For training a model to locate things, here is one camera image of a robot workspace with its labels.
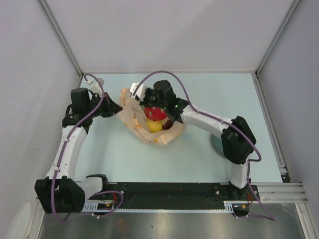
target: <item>metal plate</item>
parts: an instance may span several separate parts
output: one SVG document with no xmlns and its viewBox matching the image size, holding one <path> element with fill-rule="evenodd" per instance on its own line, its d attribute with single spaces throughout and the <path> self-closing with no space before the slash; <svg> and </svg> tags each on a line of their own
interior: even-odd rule
<svg viewBox="0 0 319 239">
<path fill-rule="evenodd" d="M 233 188 L 220 183 L 110 183 L 110 190 L 123 193 L 121 209 L 138 210 L 223 210 L 224 200 L 248 200 L 246 193 L 235 198 Z M 252 188 L 259 196 L 257 186 Z M 112 198 L 109 194 L 94 199 Z"/>
<path fill-rule="evenodd" d="M 45 215 L 39 239 L 304 239 L 294 204 L 268 204 L 277 222 L 231 214 L 114 213 L 103 219 L 71 215 L 64 224 Z M 251 213 L 263 214 L 259 205 Z"/>
<path fill-rule="evenodd" d="M 82 213 L 107 213 L 111 209 L 101 210 L 98 209 L 100 202 L 87 201 L 84 204 Z M 166 209 L 117 209 L 119 213 L 233 213 L 233 206 L 231 203 L 223 203 L 223 209 L 211 210 L 166 210 Z"/>
</svg>

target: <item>metal frame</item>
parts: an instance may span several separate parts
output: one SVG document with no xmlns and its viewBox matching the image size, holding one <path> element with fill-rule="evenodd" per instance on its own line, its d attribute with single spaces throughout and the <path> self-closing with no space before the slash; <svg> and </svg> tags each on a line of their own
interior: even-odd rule
<svg viewBox="0 0 319 239">
<path fill-rule="evenodd" d="M 51 25 L 53 32 L 55 33 L 59 42 L 61 43 L 61 46 L 64 49 L 66 55 L 69 57 L 70 61 L 72 62 L 72 65 L 73 65 L 75 71 L 78 73 L 80 79 L 82 79 L 83 73 L 81 71 L 79 63 L 77 62 L 64 34 L 62 33 L 61 28 L 59 27 L 57 21 L 55 20 L 55 17 L 53 15 L 48 3 L 46 2 L 46 0 L 37 0 L 37 1 L 40 5 L 44 15 L 48 19 L 49 24 Z"/>
<path fill-rule="evenodd" d="M 280 24 L 279 29 L 277 30 L 273 40 L 271 41 L 261 63 L 259 64 L 257 71 L 256 71 L 256 75 L 259 76 L 261 71 L 263 70 L 266 62 L 268 61 L 271 53 L 274 51 L 274 49 L 276 48 L 279 40 L 281 39 L 281 37 L 283 36 L 283 33 L 285 32 L 285 29 L 287 28 L 288 24 L 290 23 L 292 17 L 294 16 L 296 10 L 298 9 L 298 7 L 300 6 L 301 2 L 303 0 L 294 0 L 292 2 L 292 4 L 289 7 L 289 10 L 287 11 L 283 21 Z"/>
<path fill-rule="evenodd" d="M 271 140 L 274 152 L 275 152 L 275 157 L 276 157 L 276 160 L 278 163 L 280 173 L 283 177 L 287 176 L 289 178 L 288 182 L 289 181 L 293 182 L 293 177 L 288 171 L 288 166 L 287 166 L 287 163 L 285 161 L 284 154 L 283 154 L 282 148 L 281 148 L 280 143 L 279 143 L 279 137 L 278 137 L 277 131 L 275 129 L 274 121 L 271 117 L 271 113 L 270 113 L 270 110 L 269 110 L 269 107 L 268 107 L 268 104 L 267 104 L 267 101 L 265 98 L 264 91 L 263 91 L 262 86 L 260 84 L 259 77 L 256 74 L 252 74 L 252 78 L 254 81 L 254 85 L 255 85 L 256 93 L 257 93 L 257 96 L 259 99 L 259 103 L 260 103 L 260 106 L 261 106 L 261 109 L 262 109 L 262 112 L 263 112 L 263 115 L 265 118 L 266 126 L 267 126 L 270 140 Z"/>
<path fill-rule="evenodd" d="M 67 56 L 72 62 L 72 65 L 82 79 L 83 72 L 64 36 L 62 33 L 49 5 L 47 4 L 46 0 L 37 0 L 44 15 L 47 17 L 52 30 L 56 34 L 61 46 L 65 50 Z M 269 57 L 271 56 L 272 52 L 276 48 L 279 40 L 281 39 L 285 29 L 287 28 L 288 24 L 290 23 L 293 15 L 297 11 L 298 7 L 300 6 L 302 0 L 294 0 L 287 11 L 279 29 L 277 30 L 270 46 L 268 47 L 261 63 L 259 64 L 258 69 L 256 70 L 255 74 L 251 71 L 245 71 L 246 73 L 252 73 L 252 77 L 254 80 L 256 92 L 258 95 L 258 99 L 260 101 L 260 105 L 262 107 L 262 112 L 264 114 L 264 118 L 266 121 L 266 125 L 270 134 L 271 142 L 275 151 L 276 159 L 278 162 L 278 166 L 280 169 L 281 174 L 288 174 L 288 176 L 292 179 L 292 176 L 289 175 L 286 169 L 286 161 L 283 156 L 282 149 L 280 147 L 278 135 L 275 130 L 274 122 L 271 117 L 271 113 L 269 107 L 267 105 L 267 101 L 264 96 L 264 92 L 262 86 L 259 81 L 259 75 L 262 72 L 266 62 L 268 61 Z M 317 239 L 318 232 L 316 231 L 316 227 L 314 226 L 314 219 L 311 214 L 311 209 L 307 201 L 307 197 L 305 195 L 304 188 L 301 183 L 256 183 L 259 189 L 260 198 L 263 203 L 295 203 L 296 208 L 298 210 L 298 214 L 300 217 L 300 221 L 304 230 L 304 234 L 307 239 Z M 119 210 L 119 212 L 127 212 L 128 210 Z M 38 238 L 41 224 L 44 217 L 43 208 L 38 200 L 36 200 L 36 208 L 34 214 L 32 216 L 32 225 L 29 228 L 29 232 L 27 233 L 28 239 L 36 239 Z"/>
</svg>

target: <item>red wire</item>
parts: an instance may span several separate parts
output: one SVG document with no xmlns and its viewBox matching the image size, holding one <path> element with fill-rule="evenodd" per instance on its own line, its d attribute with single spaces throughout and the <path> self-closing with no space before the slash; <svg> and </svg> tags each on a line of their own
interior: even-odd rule
<svg viewBox="0 0 319 239">
<path fill-rule="evenodd" d="M 254 200 L 253 200 L 252 196 L 250 196 L 250 194 L 249 194 L 249 193 L 247 194 L 247 196 L 248 196 L 248 200 L 249 200 L 249 201 L 251 201 L 251 203 L 249 203 L 249 205 L 252 205 L 252 204 L 253 204 L 253 202 L 254 202 Z"/>
<path fill-rule="evenodd" d="M 113 201 L 114 201 L 114 202 L 113 202 L 113 204 L 116 204 L 116 202 L 117 202 L 117 200 L 118 200 L 118 199 L 117 199 L 117 197 L 116 197 L 116 194 L 115 194 L 115 193 L 112 193 L 112 194 L 113 194 Z"/>
</svg>

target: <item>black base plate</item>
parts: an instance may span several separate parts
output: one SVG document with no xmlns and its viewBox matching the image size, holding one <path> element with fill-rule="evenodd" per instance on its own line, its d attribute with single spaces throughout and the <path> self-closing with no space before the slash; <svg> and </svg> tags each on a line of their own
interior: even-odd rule
<svg viewBox="0 0 319 239">
<path fill-rule="evenodd" d="M 221 183 L 109 184 L 110 190 L 124 192 L 121 209 L 215 210 L 224 209 L 223 201 L 248 201 L 247 192 L 234 198 L 230 193 L 233 187 Z M 252 188 L 258 192 L 256 185 L 252 185 Z"/>
</svg>

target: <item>silver floor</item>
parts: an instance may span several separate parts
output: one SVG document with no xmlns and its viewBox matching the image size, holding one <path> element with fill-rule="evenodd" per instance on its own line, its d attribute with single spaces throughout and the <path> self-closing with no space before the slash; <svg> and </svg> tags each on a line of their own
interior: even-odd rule
<svg viewBox="0 0 319 239">
<path fill-rule="evenodd" d="M 277 222 L 231 214 L 114 213 L 103 219 L 75 216 L 64 224 L 46 214 L 39 239 L 304 239 L 294 204 L 268 204 Z M 253 204 L 251 214 L 263 214 Z"/>
</svg>

